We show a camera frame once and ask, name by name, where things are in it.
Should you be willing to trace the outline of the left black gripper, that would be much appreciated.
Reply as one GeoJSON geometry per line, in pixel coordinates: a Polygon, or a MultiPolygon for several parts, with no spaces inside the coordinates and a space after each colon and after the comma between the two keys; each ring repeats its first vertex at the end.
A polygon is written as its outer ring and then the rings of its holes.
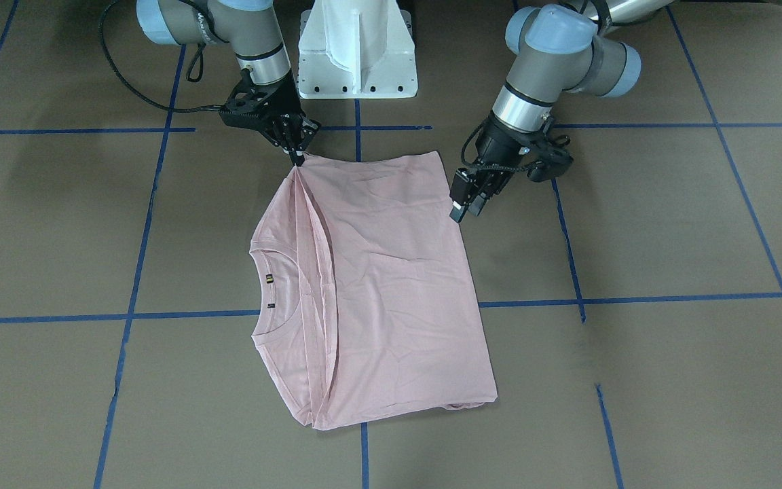
{"type": "Polygon", "coordinates": [[[479,216],[484,206],[505,188],[513,173],[541,177],[541,129],[520,131],[497,115],[488,115],[476,137],[476,170],[457,169],[450,186],[450,219],[461,223],[470,213],[479,216]]]}

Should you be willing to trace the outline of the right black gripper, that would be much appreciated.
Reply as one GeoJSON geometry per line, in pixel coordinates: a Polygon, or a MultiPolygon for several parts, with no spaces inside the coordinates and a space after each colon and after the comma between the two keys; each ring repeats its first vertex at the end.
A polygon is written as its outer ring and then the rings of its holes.
{"type": "Polygon", "coordinates": [[[247,115],[245,127],[269,137],[283,149],[295,166],[306,158],[308,145],[322,124],[306,117],[296,90],[294,73],[286,72],[272,84],[257,84],[254,71],[245,72],[247,83],[247,115]]]}

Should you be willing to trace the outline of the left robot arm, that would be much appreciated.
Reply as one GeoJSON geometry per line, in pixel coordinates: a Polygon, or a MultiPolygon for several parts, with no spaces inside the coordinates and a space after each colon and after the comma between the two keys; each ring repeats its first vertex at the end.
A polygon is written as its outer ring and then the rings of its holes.
{"type": "Polygon", "coordinates": [[[525,7],[510,18],[506,46],[515,61],[487,117],[472,131],[476,156],[460,155],[450,187],[451,219],[478,215],[517,173],[536,183],[562,176],[573,164],[566,136],[552,137],[552,108],[564,92],[623,96],[641,73],[632,46],[606,38],[640,24],[665,1],[559,1],[525,7]]]}

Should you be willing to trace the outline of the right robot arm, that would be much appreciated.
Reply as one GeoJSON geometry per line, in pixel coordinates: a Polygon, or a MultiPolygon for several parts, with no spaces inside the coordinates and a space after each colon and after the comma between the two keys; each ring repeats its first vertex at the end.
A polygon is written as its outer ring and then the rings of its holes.
{"type": "Polygon", "coordinates": [[[295,166],[304,163],[320,124],[301,107],[271,1],[138,1],[136,15],[146,37],[162,46],[229,46],[241,80],[211,109],[229,127],[260,133],[295,166]]]}

